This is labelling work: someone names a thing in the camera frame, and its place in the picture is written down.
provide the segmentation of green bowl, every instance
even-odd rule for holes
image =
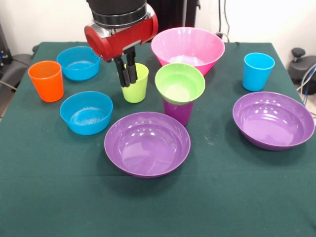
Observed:
[[[205,89],[202,73],[184,63],[170,63],[160,68],[155,83],[163,98],[177,105],[198,99]]]

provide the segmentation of purple bowl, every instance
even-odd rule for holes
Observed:
[[[251,143],[272,151],[306,142],[315,124],[298,101],[274,92],[254,92],[239,98],[233,108],[236,125]]]
[[[191,141],[184,126],[172,117],[141,112],[118,120],[107,132],[104,149],[124,172],[156,178],[179,167],[189,154]]]

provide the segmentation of plastic cup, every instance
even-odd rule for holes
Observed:
[[[163,97],[164,113],[187,125],[194,101],[205,89],[202,73],[188,64],[170,63],[158,70],[155,83]]]
[[[43,101],[55,102],[63,97],[63,76],[59,63],[54,61],[35,63],[29,68],[28,74]]]
[[[148,68],[136,63],[137,81],[129,87],[122,87],[124,99],[129,103],[139,103],[145,99],[148,81]]]
[[[175,105],[165,99],[163,100],[164,113],[178,120],[183,126],[187,125],[190,120],[194,102],[185,105]]]
[[[262,90],[275,65],[274,59],[264,53],[249,53],[243,61],[242,86],[249,91]]]

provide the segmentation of white wall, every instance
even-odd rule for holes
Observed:
[[[200,1],[196,27],[218,31],[218,0]],[[296,46],[316,54],[316,0],[227,0],[227,16],[231,41],[272,42],[284,64]],[[85,41],[83,28],[91,19],[85,0],[0,0],[13,54],[31,53],[42,41]]]
[[[86,41],[92,20],[85,0],[0,0],[0,22],[12,54],[42,41]]]
[[[200,2],[196,26],[217,32],[218,0]],[[285,65],[294,47],[316,54],[316,0],[227,0],[226,12],[232,42],[272,42]],[[222,32],[227,32],[224,14]]]

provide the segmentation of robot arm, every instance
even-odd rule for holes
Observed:
[[[152,39],[157,16],[146,0],[87,0],[94,22],[84,28],[88,44],[104,61],[114,60],[122,87],[137,80],[135,45]],[[122,55],[126,54],[126,68]]]

